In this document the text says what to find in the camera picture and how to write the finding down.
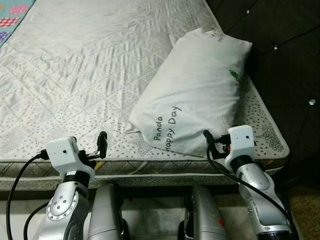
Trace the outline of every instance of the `bed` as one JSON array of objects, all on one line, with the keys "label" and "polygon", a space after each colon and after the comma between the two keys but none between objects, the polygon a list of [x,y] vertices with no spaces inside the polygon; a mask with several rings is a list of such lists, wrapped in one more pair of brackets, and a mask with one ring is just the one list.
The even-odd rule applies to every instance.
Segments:
[{"label": "bed", "polygon": [[[129,114],[174,42],[197,28],[222,31],[204,0],[37,0],[0,49],[0,190],[53,139],[75,136],[96,150],[108,134],[107,156],[90,188],[232,184],[205,158],[151,147],[125,133]],[[255,157],[270,174],[289,148],[250,77],[240,91],[236,124],[251,125]],[[18,190],[53,190],[50,162],[36,160]]]}]

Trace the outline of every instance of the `mattress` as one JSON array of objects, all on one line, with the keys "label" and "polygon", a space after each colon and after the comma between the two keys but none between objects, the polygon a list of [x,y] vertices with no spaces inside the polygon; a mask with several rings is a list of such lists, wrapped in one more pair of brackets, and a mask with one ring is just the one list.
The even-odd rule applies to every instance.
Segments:
[{"label": "mattress", "polygon": [[[53,139],[75,136],[79,149],[106,158],[91,188],[230,184],[205,158],[154,148],[126,134],[129,114],[174,41],[197,28],[222,31],[204,0],[37,0],[0,49],[0,190]],[[253,127],[255,157],[270,173],[289,148],[249,76],[236,124]],[[17,189],[52,190],[50,162],[36,160]]]}]

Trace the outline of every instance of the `black cable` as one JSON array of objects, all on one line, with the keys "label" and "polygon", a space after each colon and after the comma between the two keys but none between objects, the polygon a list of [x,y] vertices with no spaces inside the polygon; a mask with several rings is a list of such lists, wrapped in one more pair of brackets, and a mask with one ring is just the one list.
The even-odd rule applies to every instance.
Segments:
[{"label": "black cable", "polygon": [[21,178],[22,174],[24,173],[24,171],[26,170],[26,168],[28,167],[28,165],[30,163],[32,163],[34,160],[36,159],[40,159],[42,158],[42,155],[41,153],[40,154],[37,154],[36,156],[34,156],[33,158],[31,158],[29,161],[27,161],[23,167],[21,168],[18,176],[16,177],[13,185],[12,185],[12,188],[11,188],[11,191],[9,193],[9,197],[8,197],[8,200],[6,202],[6,211],[5,211],[5,221],[6,221],[6,234],[8,236],[8,240],[13,240],[12,238],[12,233],[11,233],[11,224],[10,224],[10,207],[11,207],[11,200],[12,200],[12,197],[14,195],[14,192],[15,192],[15,189],[16,189],[16,186],[18,185],[18,181],[19,179]]},{"label": "black cable", "polygon": [[269,197],[268,195],[266,195],[265,193],[263,193],[262,191],[260,191],[259,189],[255,188],[254,186],[250,185],[249,183],[247,183],[246,181],[243,181],[242,179],[230,174],[229,172],[226,171],[225,167],[221,167],[222,165],[219,162],[213,161],[210,157],[210,145],[208,146],[208,148],[206,149],[206,157],[208,162],[210,163],[210,165],[216,169],[218,172],[222,173],[223,175],[235,180],[236,182],[243,184],[244,186],[246,186],[247,188],[251,189],[252,191],[256,192],[257,194],[259,194],[261,197],[265,198],[266,200],[268,200],[271,204],[273,204],[277,209],[279,209],[279,211],[287,218],[287,220],[289,221],[291,228],[292,228],[292,232],[293,235],[295,237],[296,240],[299,240],[299,235],[298,235],[298,231],[297,228],[295,226],[295,223],[293,221],[293,219],[290,217],[290,215],[276,202],[274,201],[271,197]]},{"label": "black cable", "polygon": [[41,209],[46,207],[48,204],[49,204],[49,202],[42,204],[41,206],[39,206],[36,210],[34,210],[28,216],[28,218],[25,221],[24,228],[23,228],[23,240],[28,240],[28,227],[29,227],[29,223],[30,223],[31,219],[33,218],[33,216],[36,215],[37,212],[39,212]]}]

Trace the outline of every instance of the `dark upholstered headboard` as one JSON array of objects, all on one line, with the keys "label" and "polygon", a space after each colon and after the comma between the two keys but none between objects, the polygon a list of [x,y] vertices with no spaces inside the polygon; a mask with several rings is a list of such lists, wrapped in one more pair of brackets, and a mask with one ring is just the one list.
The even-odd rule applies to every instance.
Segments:
[{"label": "dark upholstered headboard", "polygon": [[290,147],[289,165],[320,148],[319,2],[207,0],[225,34],[253,43],[246,70]]}]

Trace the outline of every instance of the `pillow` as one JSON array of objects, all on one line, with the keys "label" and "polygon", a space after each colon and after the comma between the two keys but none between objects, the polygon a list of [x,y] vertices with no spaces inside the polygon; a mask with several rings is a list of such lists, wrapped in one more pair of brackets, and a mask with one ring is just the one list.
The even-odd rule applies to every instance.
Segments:
[{"label": "pillow", "polygon": [[227,134],[237,110],[240,79],[252,44],[198,28],[179,38],[129,116],[153,147],[206,156],[208,129]]}]

